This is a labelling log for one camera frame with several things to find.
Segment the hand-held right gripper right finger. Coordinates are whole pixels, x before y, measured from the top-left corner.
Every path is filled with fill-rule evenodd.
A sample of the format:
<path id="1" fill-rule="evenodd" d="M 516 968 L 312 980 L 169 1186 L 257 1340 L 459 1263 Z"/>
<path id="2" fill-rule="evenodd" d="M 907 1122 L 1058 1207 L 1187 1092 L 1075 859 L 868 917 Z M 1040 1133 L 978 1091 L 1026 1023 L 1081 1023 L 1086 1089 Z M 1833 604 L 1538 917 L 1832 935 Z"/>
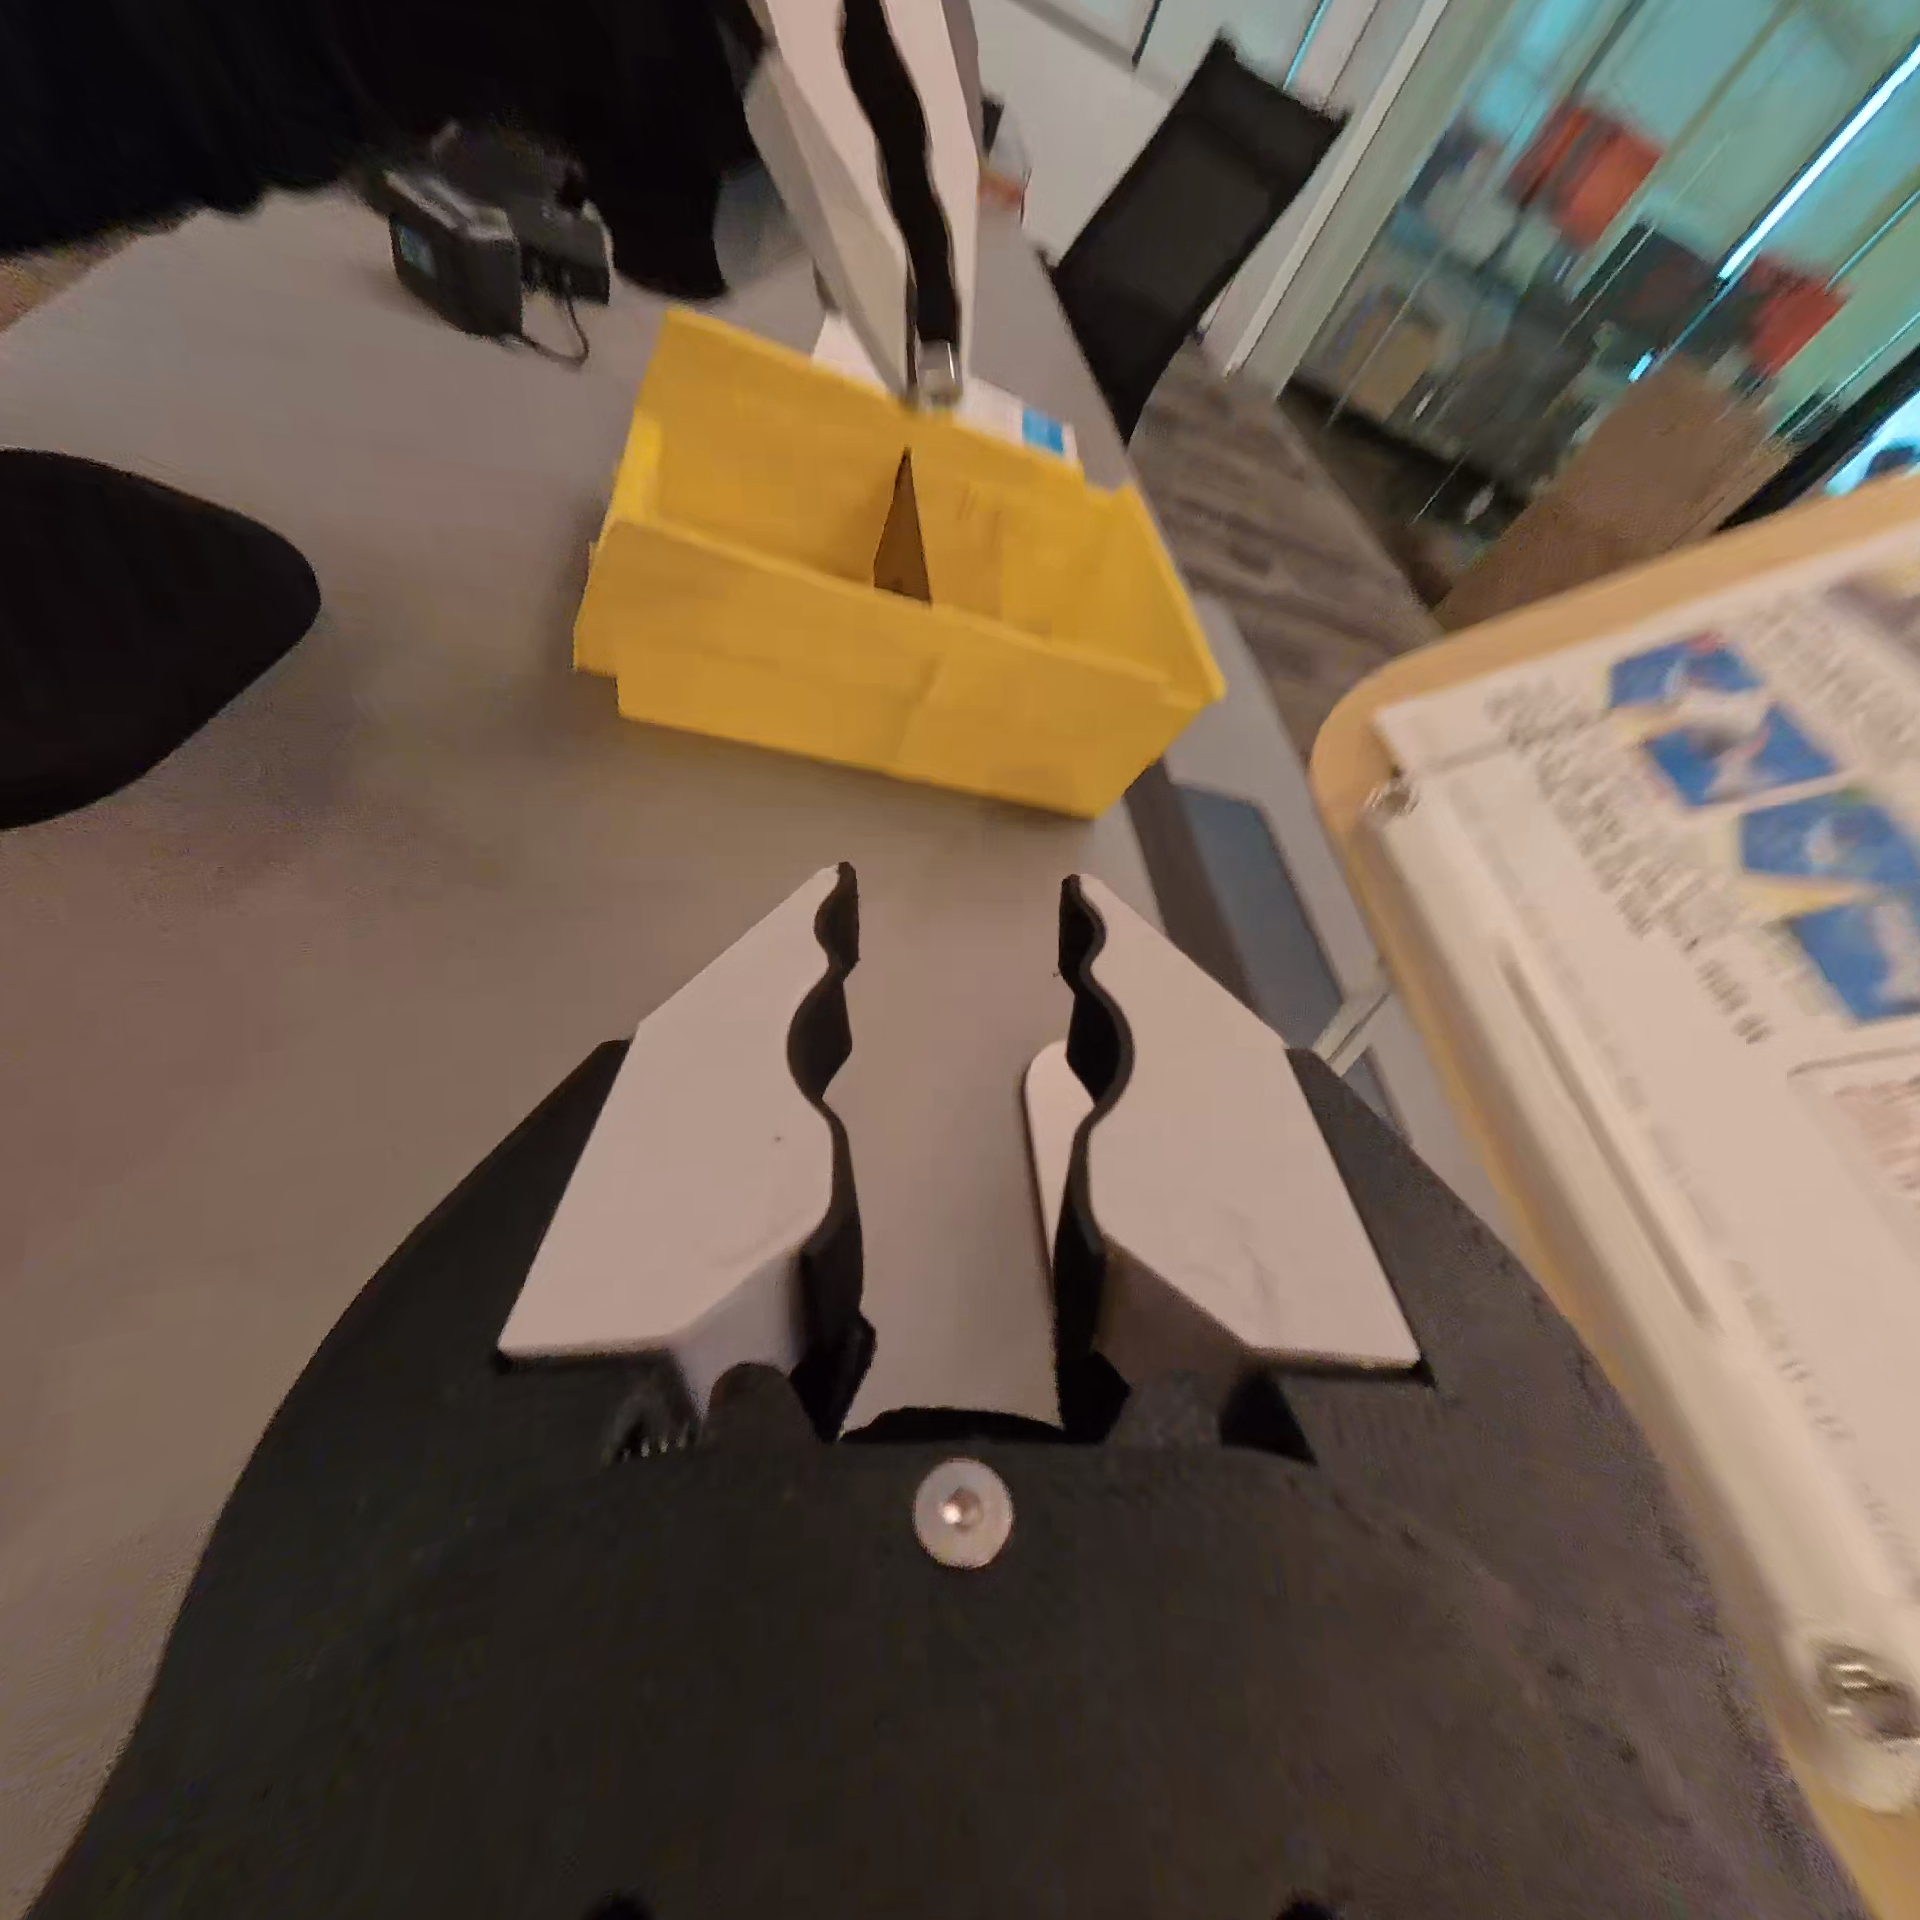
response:
<path id="1" fill-rule="evenodd" d="M 1064 881 L 1064 1041 L 1025 1071 L 1068 1433 L 1162 1380 L 1419 1379 L 1422 1344 L 1284 1041 L 1110 887 Z"/>

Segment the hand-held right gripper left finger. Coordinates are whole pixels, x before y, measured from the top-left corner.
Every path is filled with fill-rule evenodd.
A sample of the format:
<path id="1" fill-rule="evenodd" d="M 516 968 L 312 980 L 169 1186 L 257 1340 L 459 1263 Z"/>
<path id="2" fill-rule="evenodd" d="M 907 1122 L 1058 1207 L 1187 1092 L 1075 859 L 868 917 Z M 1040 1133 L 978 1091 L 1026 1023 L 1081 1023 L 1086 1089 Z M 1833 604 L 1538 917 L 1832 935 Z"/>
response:
<path id="1" fill-rule="evenodd" d="M 507 1362 L 661 1360 L 705 1418 L 739 1364 L 838 1433 L 873 1362 L 848 1130 L 858 874 L 806 876 L 634 1031 L 498 1332 Z"/>

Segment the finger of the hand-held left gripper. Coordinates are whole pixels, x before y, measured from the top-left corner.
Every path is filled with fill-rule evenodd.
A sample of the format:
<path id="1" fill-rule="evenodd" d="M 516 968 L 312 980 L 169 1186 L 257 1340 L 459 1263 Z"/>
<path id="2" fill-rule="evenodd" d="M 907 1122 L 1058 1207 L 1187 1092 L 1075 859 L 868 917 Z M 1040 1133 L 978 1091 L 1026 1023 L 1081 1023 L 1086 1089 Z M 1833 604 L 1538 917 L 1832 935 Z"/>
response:
<path id="1" fill-rule="evenodd" d="M 906 165 L 901 216 L 916 335 L 921 345 L 971 354 L 986 129 L 971 2 L 901 2 L 901 59 L 921 129 L 921 155 Z"/>
<path id="2" fill-rule="evenodd" d="M 899 399 L 916 391 L 915 277 L 881 146 L 853 91 L 838 2 L 752 2 L 746 90 L 756 152 L 832 307 Z"/>

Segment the yellow plastic bin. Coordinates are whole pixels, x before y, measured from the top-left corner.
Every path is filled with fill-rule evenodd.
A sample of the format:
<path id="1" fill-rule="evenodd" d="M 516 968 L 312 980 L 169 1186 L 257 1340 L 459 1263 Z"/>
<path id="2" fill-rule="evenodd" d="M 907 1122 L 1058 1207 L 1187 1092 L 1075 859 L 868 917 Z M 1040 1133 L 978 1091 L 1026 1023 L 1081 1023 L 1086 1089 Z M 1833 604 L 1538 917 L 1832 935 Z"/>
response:
<path id="1" fill-rule="evenodd" d="M 688 307 L 571 661 L 634 722 L 1086 820 L 1227 688 L 1139 489 Z"/>

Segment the black chair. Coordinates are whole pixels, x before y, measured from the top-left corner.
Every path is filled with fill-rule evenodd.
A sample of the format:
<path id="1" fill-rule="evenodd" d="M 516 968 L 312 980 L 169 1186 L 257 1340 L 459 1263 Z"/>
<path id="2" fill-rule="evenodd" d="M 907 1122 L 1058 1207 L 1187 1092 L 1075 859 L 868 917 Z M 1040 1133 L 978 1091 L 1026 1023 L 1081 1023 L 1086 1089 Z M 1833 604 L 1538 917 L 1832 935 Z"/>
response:
<path id="1" fill-rule="evenodd" d="M 1214 40 L 1154 135 L 1046 271 L 1129 442 L 1164 372 L 1348 125 Z"/>

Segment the black power adapter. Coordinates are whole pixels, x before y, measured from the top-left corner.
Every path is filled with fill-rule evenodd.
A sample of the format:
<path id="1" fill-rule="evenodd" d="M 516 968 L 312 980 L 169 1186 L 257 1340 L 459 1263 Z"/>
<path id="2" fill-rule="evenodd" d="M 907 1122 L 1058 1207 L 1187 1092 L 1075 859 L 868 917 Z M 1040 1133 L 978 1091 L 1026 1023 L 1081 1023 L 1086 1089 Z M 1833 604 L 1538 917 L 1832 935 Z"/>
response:
<path id="1" fill-rule="evenodd" d="M 523 290 L 573 304 L 611 304 L 609 232 L 592 210 L 514 197 L 506 212 Z"/>

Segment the white and blue box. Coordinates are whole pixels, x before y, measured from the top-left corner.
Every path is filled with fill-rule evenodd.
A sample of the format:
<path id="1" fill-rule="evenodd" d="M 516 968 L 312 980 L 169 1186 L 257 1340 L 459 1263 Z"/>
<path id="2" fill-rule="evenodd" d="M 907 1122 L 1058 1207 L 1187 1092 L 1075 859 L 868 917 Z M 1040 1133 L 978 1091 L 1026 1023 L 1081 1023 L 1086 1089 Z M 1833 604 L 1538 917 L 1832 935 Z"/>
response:
<path id="1" fill-rule="evenodd" d="M 822 327 L 812 348 L 812 359 L 821 369 L 829 369 L 853 383 L 881 391 L 883 396 L 889 394 L 853 327 L 842 316 L 827 314 L 822 319 Z M 1080 445 L 1068 420 L 1057 418 L 986 380 L 974 378 L 963 389 L 960 400 L 948 409 L 948 413 L 954 420 L 978 434 L 1043 452 L 1070 469 L 1081 469 Z"/>

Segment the cardboard box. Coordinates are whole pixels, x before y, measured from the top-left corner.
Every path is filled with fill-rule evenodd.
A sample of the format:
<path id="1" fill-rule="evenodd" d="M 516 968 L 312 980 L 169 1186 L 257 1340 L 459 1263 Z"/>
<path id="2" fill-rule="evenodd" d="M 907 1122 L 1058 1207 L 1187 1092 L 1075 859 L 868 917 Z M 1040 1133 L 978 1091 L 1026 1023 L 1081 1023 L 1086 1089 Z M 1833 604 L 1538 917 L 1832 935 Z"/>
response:
<path id="1" fill-rule="evenodd" d="M 1434 619 L 1461 633 L 1712 538 L 1790 457 L 1754 399 L 1666 363 L 1621 399 Z"/>

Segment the black rounded cloth item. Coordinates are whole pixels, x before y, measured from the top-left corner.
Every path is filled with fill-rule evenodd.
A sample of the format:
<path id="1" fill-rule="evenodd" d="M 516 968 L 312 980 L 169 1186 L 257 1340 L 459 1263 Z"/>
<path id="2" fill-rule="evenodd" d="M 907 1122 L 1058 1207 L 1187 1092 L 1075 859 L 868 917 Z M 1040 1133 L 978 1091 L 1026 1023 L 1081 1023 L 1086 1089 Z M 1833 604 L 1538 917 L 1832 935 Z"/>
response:
<path id="1" fill-rule="evenodd" d="M 289 657 L 320 581 L 273 529 L 75 456 L 2 452 L 2 827 L 125 789 Z"/>

